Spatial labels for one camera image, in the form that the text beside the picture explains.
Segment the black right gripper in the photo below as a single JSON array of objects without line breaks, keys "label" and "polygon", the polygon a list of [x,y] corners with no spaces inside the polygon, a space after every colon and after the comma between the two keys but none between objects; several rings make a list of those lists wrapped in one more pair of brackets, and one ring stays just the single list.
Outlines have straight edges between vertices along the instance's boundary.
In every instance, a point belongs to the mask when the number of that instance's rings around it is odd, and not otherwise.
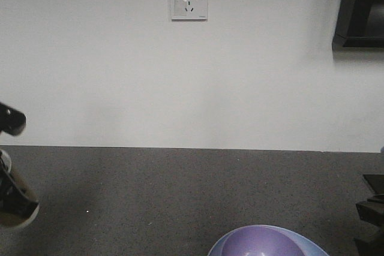
[{"label": "black right gripper", "polygon": [[356,203],[356,209],[360,220],[378,228],[378,231],[369,238],[354,239],[358,254],[383,255],[383,194]]}]

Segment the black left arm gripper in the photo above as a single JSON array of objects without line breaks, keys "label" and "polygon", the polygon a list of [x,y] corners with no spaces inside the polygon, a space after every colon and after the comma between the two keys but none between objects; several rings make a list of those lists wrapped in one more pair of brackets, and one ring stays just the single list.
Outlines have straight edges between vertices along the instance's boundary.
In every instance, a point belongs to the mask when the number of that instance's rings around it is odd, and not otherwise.
[{"label": "black left arm gripper", "polygon": [[[26,127],[26,116],[1,103],[1,132],[20,135]],[[1,164],[1,211],[18,217],[31,217],[38,209],[37,196],[17,170],[8,171]]]}]

